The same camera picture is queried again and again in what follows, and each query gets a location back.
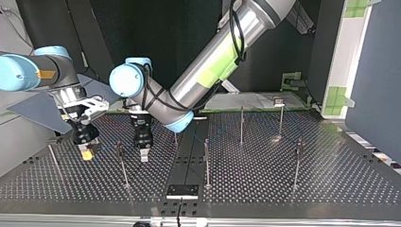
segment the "metal pin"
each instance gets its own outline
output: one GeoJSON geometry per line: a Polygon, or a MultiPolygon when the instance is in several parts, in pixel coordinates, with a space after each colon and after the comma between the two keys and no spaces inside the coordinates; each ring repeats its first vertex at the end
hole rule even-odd
{"type": "Polygon", "coordinates": [[[204,140],[204,155],[206,158],[206,189],[209,189],[212,187],[209,175],[209,139],[204,140]]]}
{"type": "Polygon", "coordinates": [[[241,145],[244,143],[244,123],[245,123],[245,119],[244,119],[244,107],[241,106],[241,145]]]}
{"type": "Polygon", "coordinates": [[[49,149],[50,149],[51,156],[52,156],[52,158],[53,158],[53,161],[54,161],[54,164],[56,165],[57,170],[59,171],[61,180],[62,180],[63,183],[65,183],[65,181],[64,181],[64,176],[62,175],[61,168],[60,168],[60,165],[59,165],[59,161],[57,161],[57,158],[56,158],[56,154],[54,153],[54,150],[53,150],[53,148],[51,147],[51,145],[47,145],[47,146],[48,146],[49,149]]]}
{"type": "Polygon", "coordinates": [[[281,131],[283,129],[283,116],[284,116],[284,105],[281,106],[281,115],[280,115],[280,129],[278,131],[278,135],[281,137],[281,131]]]}
{"type": "Polygon", "coordinates": [[[127,170],[126,170],[125,165],[124,165],[124,155],[125,155],[125,153],[124,153],[123,144],[122,144],[121,141],[117,141],[117,145],[115,146],[115,151],[116,151],[117,157],[120,160],[121,167],[123,169],[124,180],[126,182],[125,186],[127,188],[131,188],[130,183],[128,182],[127,170]]]}
{"type": "Polygon", "coordinates": [[[130,183],[128,182],[127,170],[125,168],[124,161],[122,159],[121,159],[121,166],[123,167],[124,178],[125,178],[125,181],[126,181],[126,187],[130,188],[131,186],[130,186],[130,183]]]}
{"type": "Polygon", "coordinates": [[[298,183],[298,175],[299,175],[299,169],[300,169],[300,163],[301,159],[303,158],[304,155],[304,141],[302,138],[299,138],[298,144],[297,144],[297,166],[295,168],[295,179],[294,179],[294,187],[292,189],[292,192],[294,193],[295,190],[297,189],[297,183],[298,183]]]}

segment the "light blue joint cap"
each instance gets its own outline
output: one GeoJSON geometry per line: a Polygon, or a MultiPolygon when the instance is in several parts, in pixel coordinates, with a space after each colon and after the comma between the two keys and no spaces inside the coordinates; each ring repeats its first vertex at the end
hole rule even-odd
{"type": "Polygon", "coordinates": [[[181,131],[185,130],[186,127],[191,123],[192,118],[194,118],[194,113],[193,112],[188,112],[183,118],[180,120],[169,124],[165,125],[166,128],[168,128],[171,131],[174,131],[176,133],[180,133],[181,131]]]}
{"type": "Polygon", "coordinates": [[[126,63],[137,63],[140,65],[145,65],[148,63],[151,66],[151,60],[149,58],[127,58],[126,63]]]}
{"type": "Polygon", "coordinates": [[[121,64],[114,68],[109,78],[110,87],[119,96],[137,96],[144,87],[144,75],[134,64],[121,64]]]}
{"type": "Polygon", "coordinates": [[[36,49],[35,52],[36,56],[41,56],[41,55],[59,55],[59,56],[63,56],[65,58],[68,58],[70,60],[71,57],[68,54],[67,49],[65,49],[64,47],[60,46],[60,45],[53,45],[53,46],[45,46],[39,49],[36,49]]]}
{"type": "Polygon", "coordinates": [[[8,92],[32,90],[41,83],[38,66],[30,59],[7,54],[0,56],[0,90],[8,92]]]}

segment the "metal post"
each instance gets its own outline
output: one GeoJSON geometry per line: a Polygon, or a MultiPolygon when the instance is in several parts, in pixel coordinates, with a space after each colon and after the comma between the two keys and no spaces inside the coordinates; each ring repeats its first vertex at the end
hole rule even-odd
{"type": "Polygon", "coordinates": [[[124,179],[125,179],[125,181],[126,181],[126,187],[127,187],[127,188],[130,188],[131,186],[130,186],[130,183],[128,182],[127,170],[126,170],[126,168],[125,168],[123,159],[121,159],[121,166],[123,167],[124,179]]]}
{"type": "Polygon", "coordinates": [[[280,115],[280,129],[278,131],[278,135],[281,137],[281,131],[283,129],[283,117],[284,117],[284,105],[281,106],[281,115],[280,115]]]}
{"type": "Polygon", "coordinates": [[[295,190],[297,190],[297,185],[298,185],[298,175],[300,171],[300,164],[301,160],[304,156],[304,140],[302,138],[298,139],[298,144],[297,144],[297,166],[295,168],[295,178],[294,178],[294,186],[292,189],[292,193],[295,193],[295,190]]]}
{"type": "Polygon", "coordinates": [[[53,158],[54,164],[56,165],[56,168],[57,168],[57,170],[59,171],[61,180],[62,180],[62,182],[64,183],[64,176],[62,175],[61,168],[60,168],[60,165],[59,165],[59,161],[57,161],[57,158],[56,158],[56,154],[54,153],[54,150],[53,150],[53,148],[51,147],[51,145],[47,145],[47,146],[48,146],[48,148],[50,149],[50,153],[51,153],[51,156],[52,156],[52,158],[53,158]]]}
{"type": "Polygon", "coordinates": [[[209,175],[209,140],[204,140],[204,155],[206,157],[206,188],[209,189],[212,187],[210,184],[210,175],[209,175]]]}
{"type": "Polygon", "coordinates": [[[241,106],[241,140],[240,143],[241,145],[244,143],[244,123],[245,123],[245,119],[244,119],[244,107],[241,106]]]}
{"type": "Polygon", "coordinates": [[[281,140],[281,136],[282,136],[282,132],[283,132],[283,120],[284,120],[284,107],[286,106],[286,104],[284,104],[284,100],[279,97],[276,96],[273,98],[273,106],[275,108],[280,107],[280,126],[279,126],[279,130],[278,130],[278,134],[276,136],[274,136],[273,138],[273,142],[279,142],[281,140]]]}

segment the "green tape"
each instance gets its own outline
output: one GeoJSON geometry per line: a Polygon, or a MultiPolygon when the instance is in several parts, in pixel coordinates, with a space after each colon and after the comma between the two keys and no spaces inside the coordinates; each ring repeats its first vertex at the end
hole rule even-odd
{"type": "MultiPolygon", "coordinates": [[[[237,38],[237,43],[241,46],[241,41],[237,38]]],[[[227,79],[237,68],[235,60],[237,54],[235,52],[231,33],[221,42],[215,49],[214,53],[208,60],[198,76],[198,83],[203,87],[211,88],[218,79],[227,79]]]]}
{"type": "Polygon", "coordinates": [[[9,116],[9,115],[17,115],[17,114],[15,114],[13,112],[5,112],[5,113],[1,113],[0,117],[5,117],[5,116],[9,116]]]}
{"type": "Polygon", "coordinates": [[[325,115],[341,115],[342,107],[345,106],[346,87],[329,87],[324,106],[325,115]]]}
{"type": "Polygon", "coordinates": [[[345,18],[364,17],[369,0],[349,0],[345,9],[345,18]]]}

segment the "gray cable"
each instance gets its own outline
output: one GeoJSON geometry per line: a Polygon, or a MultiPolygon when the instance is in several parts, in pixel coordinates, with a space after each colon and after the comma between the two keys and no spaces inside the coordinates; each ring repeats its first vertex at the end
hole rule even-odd
{"type": "Polygon", "coordinates": [[[24,26],[23,20],[22,18],[18,15],[18,13],[16,13],[15,11],[11,10],[11,9],[5,9],[4,7],[0,6],[0,12],[3,14],[3,16],[6,18],[6,21],[9,22],[9,24],[12,26],[12,28],[14,29],[15,33],[18,35],[18,37],[29,47],[32,48],[32,50],[30,51],[29,55],[31,55],[33,53],[33,46],[32,44],[29,43],[29,41],[26,40],[26,38],[24,38],[21,33],[18,31],[17,27],[14,25],[14,23],[10,20],[9,16],[6,14],[6,12],[10,12],[13,15],[15,15],[20,21],[21,21],[21,26],[24,30],[24,33],[27,36],[27,32],[26,32],[26,28],[24,26]]]}

